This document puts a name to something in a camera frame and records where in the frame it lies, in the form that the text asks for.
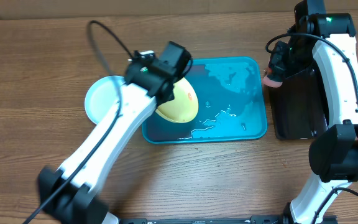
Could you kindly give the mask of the light blue plate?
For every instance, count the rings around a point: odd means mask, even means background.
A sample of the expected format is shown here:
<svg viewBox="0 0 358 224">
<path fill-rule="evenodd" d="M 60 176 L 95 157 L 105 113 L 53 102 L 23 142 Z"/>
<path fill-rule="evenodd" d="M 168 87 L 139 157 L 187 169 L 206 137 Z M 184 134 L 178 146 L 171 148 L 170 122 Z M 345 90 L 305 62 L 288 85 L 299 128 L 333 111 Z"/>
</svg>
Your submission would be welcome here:
<svg viewBox="0 0 358 224">
<path fill-rule="evenodd" d="M 85 112 L 94 124 L 98 124 L 108 113 L 110 107 L 117 103 L 117 93 L 113 80 L 119 85 L 124 84 L 121 76 L 108 76 L 96 81 L 86 93 Z"/>
</svg>

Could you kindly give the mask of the red sponge with green scourer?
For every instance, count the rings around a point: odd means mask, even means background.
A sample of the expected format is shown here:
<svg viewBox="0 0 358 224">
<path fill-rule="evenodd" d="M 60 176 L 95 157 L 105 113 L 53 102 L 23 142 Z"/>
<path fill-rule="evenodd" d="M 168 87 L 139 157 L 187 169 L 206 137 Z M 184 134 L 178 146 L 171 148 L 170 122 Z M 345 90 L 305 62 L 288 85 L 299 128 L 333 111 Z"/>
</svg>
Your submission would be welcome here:
<svg viewBox="0 0 358 224">
<path fill-rule="evenodd" d="M 267 67 L 265 70 L 265 76 L 262 79 L 262 83 L 271 88 L 279 88 L 282 85 L 282 79 L 273 73 L 273 70 Z"/>
</svg>

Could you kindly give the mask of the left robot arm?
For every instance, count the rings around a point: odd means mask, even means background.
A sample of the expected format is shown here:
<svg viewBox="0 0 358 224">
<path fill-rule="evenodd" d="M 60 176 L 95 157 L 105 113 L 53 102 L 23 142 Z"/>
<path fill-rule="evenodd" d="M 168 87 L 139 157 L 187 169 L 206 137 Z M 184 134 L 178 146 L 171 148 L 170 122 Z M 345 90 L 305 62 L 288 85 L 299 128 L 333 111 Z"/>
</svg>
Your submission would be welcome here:
<svg viewBox="0 0 358 224">
<path fill-rule="evenodd" d="M 38 176 L 40 211 L 60 223 L 119 223 L 99 194 L 120 153 L 136 129 L 158 103 L 139 82 L 126 77 L 103 79 L 112 88 L 112 105 L 81 146 L 55 171 L 43 168 Z"/>
</svg>

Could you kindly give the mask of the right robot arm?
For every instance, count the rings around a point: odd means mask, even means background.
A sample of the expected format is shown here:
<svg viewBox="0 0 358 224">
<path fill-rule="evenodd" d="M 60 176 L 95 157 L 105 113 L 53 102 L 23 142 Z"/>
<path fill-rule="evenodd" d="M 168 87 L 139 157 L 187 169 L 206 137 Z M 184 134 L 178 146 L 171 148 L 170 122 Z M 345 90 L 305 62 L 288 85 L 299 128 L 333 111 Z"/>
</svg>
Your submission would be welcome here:
<svg viewBox="0 0 358 224">
<path fill-rule="evenodd" d="M 349 34 L 271 39 L 264 83 L 279 139 L 310 139 L 311 174 L 280 223 L 334 223 L 325 212 L 358 181 L 358 61 Z"/>
</svg>

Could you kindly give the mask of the yellow plate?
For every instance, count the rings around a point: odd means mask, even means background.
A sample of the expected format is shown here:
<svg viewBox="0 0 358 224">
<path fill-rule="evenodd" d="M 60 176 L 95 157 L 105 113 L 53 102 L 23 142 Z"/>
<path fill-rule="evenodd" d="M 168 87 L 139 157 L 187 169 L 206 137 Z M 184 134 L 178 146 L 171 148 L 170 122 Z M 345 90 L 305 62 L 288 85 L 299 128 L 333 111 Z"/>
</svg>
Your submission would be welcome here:
<svg viewBox="0 0 358 224">
<path fill-rule="evenodd" d="M 173 86 L 174 99 L 158 106 L 155 112 L 172 123 L 189 123 L 198 114 L 196 92 L 186 78 L 182 78 Z"/>
</svg>

